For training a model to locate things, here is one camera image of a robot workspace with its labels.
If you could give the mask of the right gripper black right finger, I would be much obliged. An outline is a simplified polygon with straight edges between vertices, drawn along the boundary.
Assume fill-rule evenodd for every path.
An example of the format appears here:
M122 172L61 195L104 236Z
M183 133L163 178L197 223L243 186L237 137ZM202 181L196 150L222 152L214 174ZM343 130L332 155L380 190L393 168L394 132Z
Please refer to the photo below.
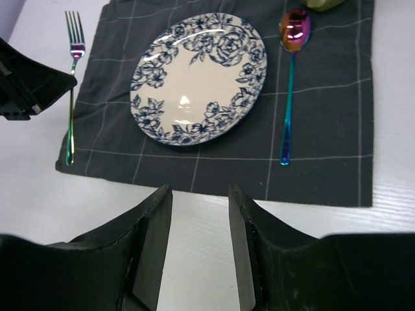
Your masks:
M229 220L241 310L413 310L414 234L309 236L232 183Z

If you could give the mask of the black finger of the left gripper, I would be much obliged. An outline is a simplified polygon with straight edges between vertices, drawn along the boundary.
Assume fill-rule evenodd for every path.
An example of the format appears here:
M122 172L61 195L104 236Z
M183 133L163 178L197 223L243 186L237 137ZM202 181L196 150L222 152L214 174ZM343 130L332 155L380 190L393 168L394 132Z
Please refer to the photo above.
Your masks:
M27 58L1 40L1 116L28 121L77 85L74 76Z

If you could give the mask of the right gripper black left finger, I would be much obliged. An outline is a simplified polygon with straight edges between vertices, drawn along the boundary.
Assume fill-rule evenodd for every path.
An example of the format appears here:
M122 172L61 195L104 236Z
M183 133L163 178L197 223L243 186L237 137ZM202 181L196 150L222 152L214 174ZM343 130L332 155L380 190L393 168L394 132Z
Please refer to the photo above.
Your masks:
M172 190L69 242L1 235L2 310L155 310L171 228Z

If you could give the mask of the iridescent green fork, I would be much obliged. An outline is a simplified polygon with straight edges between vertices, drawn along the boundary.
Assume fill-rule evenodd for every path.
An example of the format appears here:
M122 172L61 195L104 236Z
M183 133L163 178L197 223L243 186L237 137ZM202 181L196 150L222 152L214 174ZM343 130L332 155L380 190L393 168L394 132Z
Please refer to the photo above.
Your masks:
M69 53L73 60L70 75L74 77L78 61L81 58L83 58L86 53L84 31L82 28L82 22L78 11L65 11L65 22L67 25L67 31L69 36ZM74 105L74 87L72 87L69 93L69 120L67 129L67 148L65 155L65 163L68 166L73 164L75 153L75 140L73 131Z

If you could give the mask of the dark grey checked cloth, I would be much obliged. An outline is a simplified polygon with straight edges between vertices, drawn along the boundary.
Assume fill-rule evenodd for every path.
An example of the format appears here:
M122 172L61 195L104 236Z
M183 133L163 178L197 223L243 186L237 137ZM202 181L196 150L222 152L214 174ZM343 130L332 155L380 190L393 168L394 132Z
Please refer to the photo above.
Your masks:
M311 12L312 34L296 57L292 150L279 163L289 54L278 23L296 1L111 1L102 9L75 117L75 162L57 171L127 184L225 196L232 182L253 198L339 207L372 205L373 1ZM200 146L148 138L130 114L129 85L140 54L167 27L224 12L262 35L269 70L243 121Z

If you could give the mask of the blue white patterned plate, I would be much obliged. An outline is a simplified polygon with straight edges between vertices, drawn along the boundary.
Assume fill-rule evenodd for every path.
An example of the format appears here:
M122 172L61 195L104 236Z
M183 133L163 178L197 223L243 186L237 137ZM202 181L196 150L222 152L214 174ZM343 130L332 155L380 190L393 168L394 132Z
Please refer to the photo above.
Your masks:
M130 111L159 143L204 143L249 113L266 75L265 44L249 22L200 14L169 27L143 53L132 75Z

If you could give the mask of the pale yellow cup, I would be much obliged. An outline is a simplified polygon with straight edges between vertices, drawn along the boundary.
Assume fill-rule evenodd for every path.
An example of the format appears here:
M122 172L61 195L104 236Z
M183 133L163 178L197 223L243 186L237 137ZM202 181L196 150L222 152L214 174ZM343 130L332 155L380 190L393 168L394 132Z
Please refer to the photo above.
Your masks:
M344 3L345 0L300 0L300 3L315 12L325 12Z

